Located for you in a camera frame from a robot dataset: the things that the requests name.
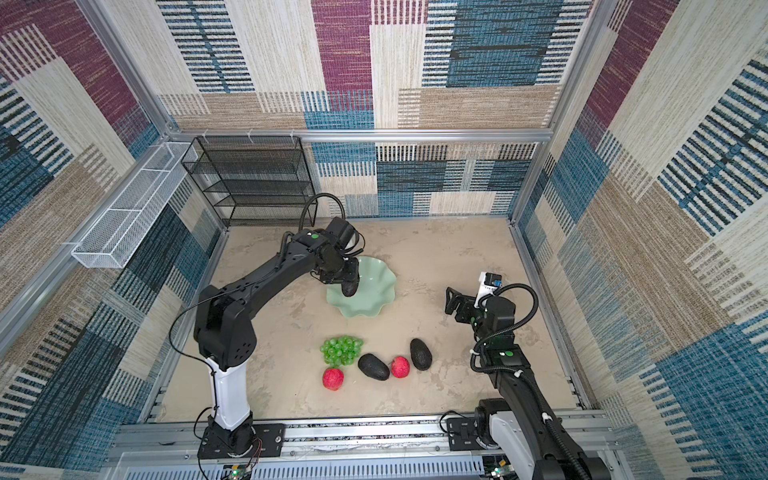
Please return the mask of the red fake fruit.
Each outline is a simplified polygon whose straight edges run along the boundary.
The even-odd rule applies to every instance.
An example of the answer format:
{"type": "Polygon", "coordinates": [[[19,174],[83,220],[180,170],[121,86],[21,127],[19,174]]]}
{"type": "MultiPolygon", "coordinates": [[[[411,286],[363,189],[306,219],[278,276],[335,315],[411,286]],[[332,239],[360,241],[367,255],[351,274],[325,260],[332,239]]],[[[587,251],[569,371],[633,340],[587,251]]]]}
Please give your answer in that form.
{"type": "Polygon", "coordinates": [[[390,370],[395,378],[406,378],[411,371],[410,362],[403,356],[395,357],[390,364],[390,370]]]}
{"type": "Polygon", "coordinates": [[[328,368],[322,377],[323,386],[330,391],[338,391],[344,382],[344,373],[339,368],[328,368]]]}

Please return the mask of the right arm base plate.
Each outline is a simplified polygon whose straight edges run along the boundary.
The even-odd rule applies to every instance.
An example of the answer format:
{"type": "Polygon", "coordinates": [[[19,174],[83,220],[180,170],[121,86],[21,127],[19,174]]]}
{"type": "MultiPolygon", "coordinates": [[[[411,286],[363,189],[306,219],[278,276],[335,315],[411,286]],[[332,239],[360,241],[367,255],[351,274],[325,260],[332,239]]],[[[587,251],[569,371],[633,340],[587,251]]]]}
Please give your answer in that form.
{"type": "Polygon", "coordinates": [[[451,451],[499,450],[505,453],[530,453],[535,430],[523,424],[511,411],[479,419],[450,417],[442,422],[451,451]]]}

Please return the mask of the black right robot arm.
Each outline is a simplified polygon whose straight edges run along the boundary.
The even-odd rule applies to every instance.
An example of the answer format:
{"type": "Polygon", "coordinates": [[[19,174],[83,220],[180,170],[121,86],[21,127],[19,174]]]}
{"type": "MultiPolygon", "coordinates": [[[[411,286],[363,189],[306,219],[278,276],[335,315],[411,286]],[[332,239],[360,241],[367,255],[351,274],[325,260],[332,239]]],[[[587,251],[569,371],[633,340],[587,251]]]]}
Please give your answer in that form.
{"type": "Polygon", "coordinates": [[[539,310],[536,291],[494,278],[471,297],[448,287],[445,313],[470,325],[470,369],[485,374],[500,394],[476,409],[477,439],[500,448],[519,479],[609,479],[600,458],[572,439],[538,386],[515,333],[539,310]]]}

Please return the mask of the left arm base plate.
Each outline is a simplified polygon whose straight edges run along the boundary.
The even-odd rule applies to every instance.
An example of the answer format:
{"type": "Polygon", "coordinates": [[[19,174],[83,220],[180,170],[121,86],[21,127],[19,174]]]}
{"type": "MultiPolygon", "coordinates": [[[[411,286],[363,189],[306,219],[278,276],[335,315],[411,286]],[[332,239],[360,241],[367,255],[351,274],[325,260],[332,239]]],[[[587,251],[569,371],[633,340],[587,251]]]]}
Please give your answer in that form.
{"type": "Polygon", "coordinates": [[[283,448],[286,425],[247,424],[226,430],[213,423],[205,429],[197,458],[200,460],[255,459],[279,457],[283,448]]]}

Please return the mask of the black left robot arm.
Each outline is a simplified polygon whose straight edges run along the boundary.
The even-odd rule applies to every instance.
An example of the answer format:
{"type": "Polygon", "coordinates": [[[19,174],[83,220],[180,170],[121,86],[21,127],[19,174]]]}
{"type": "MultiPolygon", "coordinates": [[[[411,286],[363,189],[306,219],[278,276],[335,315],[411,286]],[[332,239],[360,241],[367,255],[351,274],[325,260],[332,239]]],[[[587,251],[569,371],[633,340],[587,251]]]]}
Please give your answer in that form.
{"type": "Polygon", "coordinates": [[[364,236],[335,217],[324,229],[300,228],[283,234],[278,252],[245,277],[199,296],[193,338],[211,370],[213,413],[199,454],[242,458],[256,452],[258,434],[247,400],[246,363],[256,349],[252,320],[278,293],[306,274],[339,285],[352,297],[360,282],[358,256],[364,236]]]}

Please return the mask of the dark fake avocado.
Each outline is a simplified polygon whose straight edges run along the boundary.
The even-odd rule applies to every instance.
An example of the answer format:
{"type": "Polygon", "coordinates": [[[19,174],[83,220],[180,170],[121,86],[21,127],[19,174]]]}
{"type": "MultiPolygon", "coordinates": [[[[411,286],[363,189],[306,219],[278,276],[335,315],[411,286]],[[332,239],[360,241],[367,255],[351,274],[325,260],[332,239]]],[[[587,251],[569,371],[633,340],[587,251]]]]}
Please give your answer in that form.
{"type": "Polygon", "coordinates": [[[341,292],[344,297],[352,297],[357,293],[359,276],[357,274],[346,276],[341,282],[341,292]]]}
{"type": "Polygon", "coordinates": [[[430,369],[433,362],[433,355],[423,340],[419,338],[411,340],[410,355],[412,364],[417,370],[426,371],[430,369]]]}
{"type": "Polygon", "coordinates": [[[366,353],[362,355],[357,366],[359,370],[367,377],[378,381],[386,381],[390,378],[389,367],[374,354],[366,353]]]}

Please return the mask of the light green scalloped bowl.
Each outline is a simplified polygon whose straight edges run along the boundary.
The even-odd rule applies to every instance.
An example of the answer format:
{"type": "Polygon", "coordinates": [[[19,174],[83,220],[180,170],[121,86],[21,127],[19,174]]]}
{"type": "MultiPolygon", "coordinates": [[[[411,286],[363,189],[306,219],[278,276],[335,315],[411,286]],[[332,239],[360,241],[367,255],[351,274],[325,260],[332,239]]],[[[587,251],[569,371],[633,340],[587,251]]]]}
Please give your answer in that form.
{"type": "Polygon", "coordinates": [[[377,258],[359,258],[360,282],[354,296],[345,297],[340,285],[327,287],[326,301],[345,318],[375,317],[395,299],[396,276],[388,265],[377,258]]]}

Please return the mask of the green fake grape bunch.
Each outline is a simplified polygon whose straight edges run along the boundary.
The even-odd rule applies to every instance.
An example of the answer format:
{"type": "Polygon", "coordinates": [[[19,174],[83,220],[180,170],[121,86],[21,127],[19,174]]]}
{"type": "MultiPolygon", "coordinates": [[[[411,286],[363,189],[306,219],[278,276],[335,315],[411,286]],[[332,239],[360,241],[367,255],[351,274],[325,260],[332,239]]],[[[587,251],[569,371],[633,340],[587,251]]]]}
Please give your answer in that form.
{"type": "Polygon", "coordinates": [[[352,365],[361,355],[364,342],[351,336],[333,337],[320,346],[324,363],[330,368],[352,365]]]}

